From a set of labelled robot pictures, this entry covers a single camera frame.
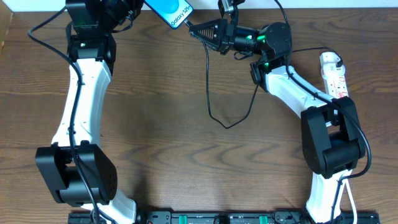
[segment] white power strip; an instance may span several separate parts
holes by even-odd
[[[320,56],[321,74],[325,82],[326,93],[337,99],[348,96],[345,78],[346,68],[344,65],[340,68],[336,67],[340,60],[337,54],[333,52],[325,52]]]

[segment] cable clip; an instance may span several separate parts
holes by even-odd
[[[236,57],[236,55],[237,54],[241,54],[241,55],[243,55],[241,58],[237,58]],[[244,51],[240,51],[240,52],[235,52],[235,54],[234,54],[234,58],[235,58],[235,60],[243,60],[243,59],[246,59],[246,58],[249,58],[249,57],[253,57],[253,52],[244,52]]]
[[[126,17],[126,19],[132,20],[133,15],[134,15],[134,12],[132,10],[130,10],[129,15]]]
[[[318,97],[318,95],[319,95],[319,92],[316,92],[316,93],[313,95],[313,100],[316,100],[316,98]]]

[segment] white wall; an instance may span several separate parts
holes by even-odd
[[[14,12],[58,11],[65,0],[3,0]],[[188,0],[194,9],[217,9],[217,0]],[[398,7],[398,0],[279,0],[284,8]],[[276,8],[273,0],[246,0],[240,9]]]

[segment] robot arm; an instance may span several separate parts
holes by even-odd
[[[66,8],[77,35],[68,40],[68,58],[81,75],[70,68],[70,87],[60,127],[50,147],[37,149],[36,164],[54,200],[73,207],[93,209],[87,188],[76,166],[67,166],[76,150],[99,212],[116,223],[136,221],[136,203],[118,190],[116,168],[101,150],[100,122],[106,89],[113,74],[116,43],[111,33],[126,18],[134,20],[142,0],[67,0]],[[68,127],[77,101],[71,149]]]
[[[346,90],[345,67],[337,54],[327,52],[321,55],[321,72],[327,94],[305,81],[292,66],[289,66],[288,74],[285,61],[292,48],[290,27],[281,22],[265,26],[262,30],[237,26],[237,5],[241,2],[220,0],[221,15],[228,12],[231,22],[217,19],[190,26],[190,34],[221,55],[235,50],[235,55],[239,52],[243,58],[254,54],[261,56],[251,64],[252,80],[265,92],[280,98],[301,119],[303,154],[313,171],[312,190],[306,209],[315,223],[326,223],[330,221],[338,180],[350,175],[358,159],[365,154],[363,140],[351,122],[313,96],[316,94],[338,105],[359,124],[354,102],[348,98]],[[328,134],[327,127],[331,125],[340,126],[340,130]],[[341,213],[339,204],[345,183],[338,192],[334,218]]]

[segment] black bracket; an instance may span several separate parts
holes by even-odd
[[[95,200],[107,205],[116,195],[118,175],[113,163],[96,144],[82,141],[75,149],[78,152],[81,168],[93,191]],[[42,174],[52,197],[57,203],[67,203],[80,207],[91,203],[90,196],[72,162],[70,147],[40,147],[36,152],[36,165]]]
[[[354,101],[343,97],[333,102],[345,110],[359,125]],[[340,125],[340,130],[328,134],[327,122]],[[302,144],[305,161],[311,170],[328,179],[345,169],[354,169],[364,157],[363,139],[352,123],[343,115],[335,115],[329,106],[311,107],[301,112]]]
[[[66,0],[65,4],[76,33],[92,39],[110,33],[130,15],[133,21],[141,13],[144,0]]]
[[[84,58],[94,58],[100,62],[104,60],[113,74],[113,65],[116,61],[116,42],[112,34],[104,34],[92,39],[73,35],[69,40],[68,57],[73,62]]]

